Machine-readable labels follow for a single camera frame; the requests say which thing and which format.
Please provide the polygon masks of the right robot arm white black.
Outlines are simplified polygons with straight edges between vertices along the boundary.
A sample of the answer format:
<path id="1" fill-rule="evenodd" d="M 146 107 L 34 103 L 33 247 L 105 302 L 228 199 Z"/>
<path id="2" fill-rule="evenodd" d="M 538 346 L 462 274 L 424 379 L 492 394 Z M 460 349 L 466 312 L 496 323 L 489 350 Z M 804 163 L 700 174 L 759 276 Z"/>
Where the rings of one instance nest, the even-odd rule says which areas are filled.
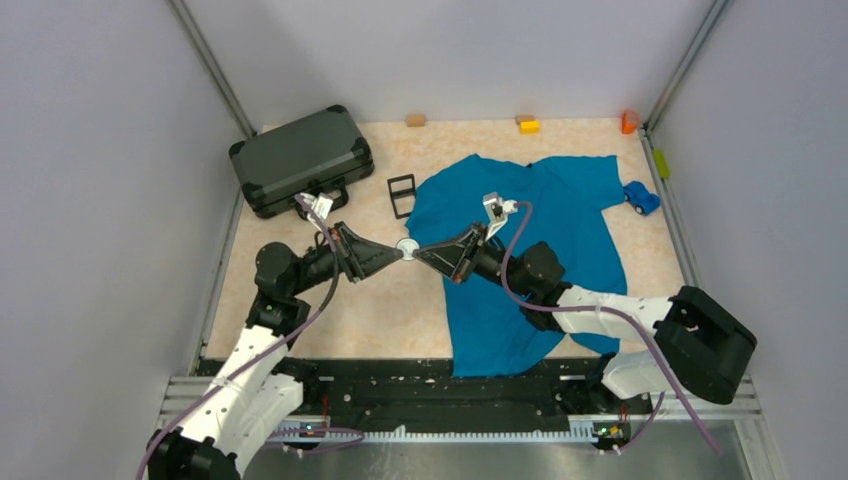
<path id="1" fill-rule="evenodd" d="M 684 285 L 668 297 L 589 290 L 565 280 L 565 268 L 546 242 L 513 256 L 488 240 L 480 223 L 412 256 L 455 284 L 476 275 L 497 285 L 539 330 L 642 342 L 643 352 L 609 355 L 600 376 L 586 385 L 589 404 L 600 412 L 665 390 L 728 405 L 758 343 L 750 329 L 698 287 Z"/>

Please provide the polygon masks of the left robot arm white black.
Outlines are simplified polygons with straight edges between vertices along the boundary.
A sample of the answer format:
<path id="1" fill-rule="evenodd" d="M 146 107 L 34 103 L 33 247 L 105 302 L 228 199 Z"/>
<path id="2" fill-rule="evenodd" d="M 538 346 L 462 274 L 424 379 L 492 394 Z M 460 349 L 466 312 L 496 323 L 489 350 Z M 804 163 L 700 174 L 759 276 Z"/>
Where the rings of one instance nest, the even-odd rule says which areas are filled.
<path id="1" fill-rule="evenodd" d="M 403 259 L 402 250 L 359 237 L 344 223 L 297 255 L 272 242 L 255 258 L 257 295 L 236 346 L 205 392 L 148 443 L 139 479 L 239 479 L 290 414 L 319 404 L 310 367 L 279 365 L 328 307 L 341 278 L 364 280 Z"/>

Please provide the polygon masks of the blue t-shirt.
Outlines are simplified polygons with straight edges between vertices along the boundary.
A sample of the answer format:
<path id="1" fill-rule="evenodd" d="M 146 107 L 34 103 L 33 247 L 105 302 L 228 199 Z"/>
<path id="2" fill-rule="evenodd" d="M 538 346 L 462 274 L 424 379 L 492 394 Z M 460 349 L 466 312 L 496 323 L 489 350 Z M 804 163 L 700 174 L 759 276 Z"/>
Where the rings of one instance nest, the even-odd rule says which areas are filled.
<path id="1" fill-rule="evenodd" d="M 417 189 L 406 227 L 420 245 L 453 239 L 474 222 L 488 220 L 483 198 L 528 202 L 528 224 L 518 215 L 496 234 L 513 248 L 507 288 L 502 261 L 478 262 L 481 274 L 444 282 L 456 377 L 512 376 L 544 359 L 564 338 L 543 331 L 538 312 L 515 302 L 553 302 L 554 277 L 589 290 L 625 294 L 625 271 L 603 217 L 623 202 L 617 158 L 554 156 L 527 166 L 470 155 L 424 181 Z"/>

